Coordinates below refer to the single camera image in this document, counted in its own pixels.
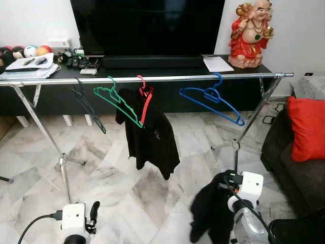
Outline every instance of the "red hanger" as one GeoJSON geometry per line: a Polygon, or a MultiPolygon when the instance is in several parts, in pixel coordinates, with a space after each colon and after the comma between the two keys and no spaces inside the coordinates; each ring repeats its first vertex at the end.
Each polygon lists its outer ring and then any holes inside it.
{"type": "Polygon", "coordinates": [[[154,88],[150,86],[150,87],[148,87],[148,91],[144,90],[146,88],[145,79],[141,75],[137,75],[137,77],[140,78],[143,83],[143,86],[140,86],[140,88],[139,88],[139,92],[140,92],[142,98],[145,100],[145,104],[143,106],[142,116],[141,116],[141,123],[144,125],[147,109],[148,109],[150,100],[152,98],[152,93],[154,91],[154,88]]]}

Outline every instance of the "gray sofa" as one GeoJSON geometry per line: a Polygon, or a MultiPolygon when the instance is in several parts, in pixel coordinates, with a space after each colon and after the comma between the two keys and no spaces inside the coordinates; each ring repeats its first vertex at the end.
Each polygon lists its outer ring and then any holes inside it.
{"type": "Polygon", "coordinates": [[[296,214],[304,216],[325,207],[325,160],[293,161],[293,141],[291,120],[285,107],[266,136],[261,161],[278,178],[296,214]]]}

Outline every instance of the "clothes hanger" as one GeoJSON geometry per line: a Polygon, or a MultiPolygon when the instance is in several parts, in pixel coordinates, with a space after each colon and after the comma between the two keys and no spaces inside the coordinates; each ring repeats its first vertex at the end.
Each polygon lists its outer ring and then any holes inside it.
{"type": "Polygon", "coordinates": [[[222,117],[230,120],[231,122],[239,125],[239,126],[243,126],[245,125],[245,121],[243,120],[242,116],[239,114],[239,112],[230,104],[228,103],[226,100],[222,99],[219,92],[216,90],[216,87],[217,86],[220,86],[222,84],[222,76],[218,73],[214,73],[214,75],[218,76],[220,78],[220,81],[216,84],[213,85],[213,87],[211,88],[207,88],[207,89],[200,89],[200,88],[195,88],[195,87],[186,87],[186,88],[181,88],[179,89],[179,94],[185,98],[188,98],[190,99],[191,101],[197,103],[197,104],[200,104],[201,106],[211,110],[212,112],[215,112],[219,115],[221,115],[222,117]],[[188,96],[186,94],[186,91],[188,90],[195,90],[195,91],[198,91],[198,92],[201,92],[203,93],[203,97],[214,102],[214,103],[220,103],[220,102],[223,102],[225,103],[228,107],[230,107],[232,109],[232,111],[237,115],[237,119],[234,120],[230,117],[228,117],[227,115],[215,110],[214,108],[212,107],[209,107],[208,105],[202,103],[202,102],[199,102],[197,101],[196,99],[194,98],[191,98],[190,96],[188,96]]]}
{"type": "Polygon", "coordinates": [[[73,85],[74,89],[71,89],[71,91],[74,93],[76,100],[86,110],[87,114],[89,114],[89,116],[92,118],[92,120],[95,121],[95,123],[98,125],[100,130],[104,134],[106,134],[106,129],[105,129],[103,123],[101,122],[100,118],[98,118],[98,116],[95,114],[94,109],[89,104],[89,102],[86,99],[86,96],[83,93],[83,86],[82,86],[81,81],[77,77],[75,77],[75,78],[79,83],[79,89],[80,90],[77,90],[77,87],[75,85],[73,85]]]}
{"type": "Polygon", "coordinates": [[[113,86],[112,88],[106,88],[106,87],[96,87],[93,89],[93,93],[95,93],[95,95],[97,95],[98,97],[104,99],[106,102],[109,102],[110,104],[112,104],[114,107],[118,108],[121,112],[123,112],[129,119],[131,119],[138,127],[143,128],[143,124],[141,123],[141,121],[138,121],[138,117],[136,115],[136,113],[133,111],[133,109],[126,103],[126,101],[120,97],[117,93],[117,91],[115,90],[115,86],[116,86],[116,82],[115,80],[112,78],[112,76],[108,76],[108,78],[110,78],[113,81],[113,86]],[[104,97],[104,95],[101,95],[100,91],[103,92],[108,92],[110,95],[111,100],[109,100],[109,98],[104,97]],[[126,111],[124,111],[121,107],[119,107],[119,105],[122,104],[124,105],[129,112],[131,112],[133,114],[134,117],[130,116],[126,111]]]}
{"type": "Polygon", "coordinates": [[[153,96],[152,93],[154,91],[154,88],[152,86],[146,86],[146,81],[141,75],[137,75],[137,77],[140,78],[143,83],[143,85],[140,86],[140,88],[139,88],[139,92],[142,96],[142,99],[145,101],[145,103],[143,105],[142,115],[141,115],[141,124],[144,125],[147,109],[148,109],[149,103],[152,99],[152,96],[153,96]]]}

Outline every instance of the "outlet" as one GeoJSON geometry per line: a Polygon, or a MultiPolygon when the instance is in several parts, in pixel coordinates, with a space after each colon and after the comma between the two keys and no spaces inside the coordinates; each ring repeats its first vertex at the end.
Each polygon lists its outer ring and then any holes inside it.
{"type": "Polygon", "coordinates": [[[70,48],[70,39],[69,38],[53,38],[49,39],[49,46],[53,48],[70,48]]]}

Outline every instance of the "paper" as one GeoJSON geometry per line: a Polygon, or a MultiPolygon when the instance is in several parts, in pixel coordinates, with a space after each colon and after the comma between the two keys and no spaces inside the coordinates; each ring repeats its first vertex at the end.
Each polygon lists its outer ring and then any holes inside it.
{"type": "Polygon", "coordinates": [[[47,69],[52,66],[53,64],[53,56],[54,53],[46,53],[41,56],[36,56],[36,57],[26,57],[26,58],[20,58],[14,61],[12,64],[10,64],[8,67],[6,67],[6,70],[17,70],[17,69],[29,69],[29,68],[38,68],[38,69],[47,69]],[[36,65],[36,60],[38,60],[41,57],[46,57],[47,62],[43,63],[41,65],[36,65]],[[27,60],[30,60],[34,58],[35,60],[30,62],[28,65],[23,65],[23,63],[27,60]]]}
{"type": "Polygon", "coordinates": [[[234,71],[221,57],[203,56],[203,61],[210,72],[234,71]]]}
{"type": "Polygon", "coordinates": [[[52,64],[47,69],[38,69],[35,71],[19,71],[19,72],[3,72],[0,75],[0,79],[3,80],[15,80],[15,79],[46,79],[51,74],[60,68],[57,64],[52,64]]]}

